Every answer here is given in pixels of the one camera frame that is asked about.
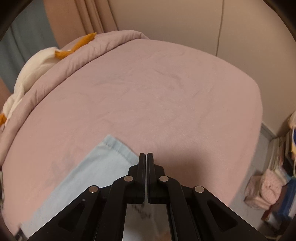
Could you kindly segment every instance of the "plush toy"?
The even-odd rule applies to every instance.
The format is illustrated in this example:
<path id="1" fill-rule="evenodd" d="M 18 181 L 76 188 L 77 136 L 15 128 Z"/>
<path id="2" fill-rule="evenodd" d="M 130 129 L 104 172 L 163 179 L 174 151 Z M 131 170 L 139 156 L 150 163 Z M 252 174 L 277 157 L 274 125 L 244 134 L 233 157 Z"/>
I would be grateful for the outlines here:
<path id="1" fill-rule="evenodd" d="M 72 54 L 80 47 L 92 41 L 96 33 L 91 33 L 80 39 L 75 46 L 68 51 L 62 51 L 56 47 L 50 47 L 40 50 L 34 54 L 20 71 L 13 94 L 4 103 L 2 113 L 0 114 L 0 126 L 11 118 L 13 111 L 21 102 L 24 94 L 29 91 L 33 84 L 52 68 L 60 60 Z"/>

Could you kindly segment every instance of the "beige wall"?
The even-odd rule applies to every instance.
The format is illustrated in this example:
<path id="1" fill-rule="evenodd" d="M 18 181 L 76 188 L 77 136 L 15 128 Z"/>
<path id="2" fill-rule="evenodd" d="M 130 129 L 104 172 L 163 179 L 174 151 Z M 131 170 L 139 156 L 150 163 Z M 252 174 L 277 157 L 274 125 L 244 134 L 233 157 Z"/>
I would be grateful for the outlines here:
<path id="1" fill-rule="evenodd" d="M 119 30 L 216 54 L 222 0 L 109 0 Z"/>
<path id="2" fill-rule="evenodd" d="M 216 54 L 222 0 L 109 3 L 119 30 L 138 30 L 151 39 Z M 278 134 L 296 110 L 296 42 L 279 16 L 263 0 L 225 0 L 218 57 L 257 82 L 263 123 Z"/>
<path id="3" fill-rule="evenodd" d="M 0 110 L 2 110 L 2 107 L 9 96 L 10 92 L 4 84 L 3 80 L 0 78 Z"/>
<path id="4" fill-rule="evenodd" d="M 225 0 L 218 57 L 257 82 L 263 122 L 278 134 L 296 110 L 296 42 L 279 16 L 262 0 Z"/>

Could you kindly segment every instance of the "gray tile floor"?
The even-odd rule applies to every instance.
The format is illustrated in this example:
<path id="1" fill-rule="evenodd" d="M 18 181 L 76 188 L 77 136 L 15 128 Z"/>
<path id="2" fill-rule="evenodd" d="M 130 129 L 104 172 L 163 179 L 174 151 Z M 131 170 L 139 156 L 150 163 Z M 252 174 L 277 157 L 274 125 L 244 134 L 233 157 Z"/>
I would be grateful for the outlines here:
<path id="1" fill-rule="evenodd" d="M 266 162 L 266 153 L 268 149 L 269 140 L 260 134 L 257 149 L 254 154 L 252 163 L 247 172 L 244 181 L 241 184 L 239 191 L 230 204 L 230 208 L 242 217 L 245 221 L 251 224 L 254 228 L 259 230 L 264 235 L 272 235 L 272 230 L 261 220 L 264 210 L 256 210 L 247 206 L 244 201 L 244 190 L 248 184 L 250 177 L 254 174 L 263 173 L 268 166 Z"/>

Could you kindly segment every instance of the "silver screw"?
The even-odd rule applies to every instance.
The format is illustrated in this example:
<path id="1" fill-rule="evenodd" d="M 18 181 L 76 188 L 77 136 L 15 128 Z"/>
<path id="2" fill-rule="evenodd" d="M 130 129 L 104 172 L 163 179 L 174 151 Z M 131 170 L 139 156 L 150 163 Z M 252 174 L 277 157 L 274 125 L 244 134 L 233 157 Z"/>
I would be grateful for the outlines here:
<path id="1" fill-rule="evenodd" d="M 126 182 L 131 182 L 131 181 L 133 180 L 133 177 L 132 177 L 132 176 L 125 176 L 125 177 L 124 177 L 124 180 L 125 180 Z"/>
<path id="2" fill-rule="evenodd" d="M 167 182 L 168 181 L 168 177 L 167 176 L 161 176 L 159 178 L 159 180 L 162 181 L 162 182 Z"/>
<path id="3" fill-rule="evenodd" d="M 198 193 L 203 193 L 205 189 L 202 186 L 196 186 L 194 190 Z"/>
<path id="4" fill-rule="evenodd" d="M 98 191 L 98 187 L 97 186 L 91 186 L 91 187 L 89 187 L 89 191 L 91 193 L 97 192 Z"/>

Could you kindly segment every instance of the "bed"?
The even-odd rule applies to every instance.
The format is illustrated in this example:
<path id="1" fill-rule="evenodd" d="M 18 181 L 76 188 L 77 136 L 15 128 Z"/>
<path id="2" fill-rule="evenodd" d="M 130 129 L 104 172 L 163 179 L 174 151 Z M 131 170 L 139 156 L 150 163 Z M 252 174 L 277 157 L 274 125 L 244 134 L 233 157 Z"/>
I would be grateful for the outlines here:
<path id="1" fill-rule="evenodd" d="M 1 133 L 5 224 L 15 234 L 108 134 L 229 205 L 261 118 L 257 84 L 227 62 L 136 31 L 99 34 L 38 79 Z"/>

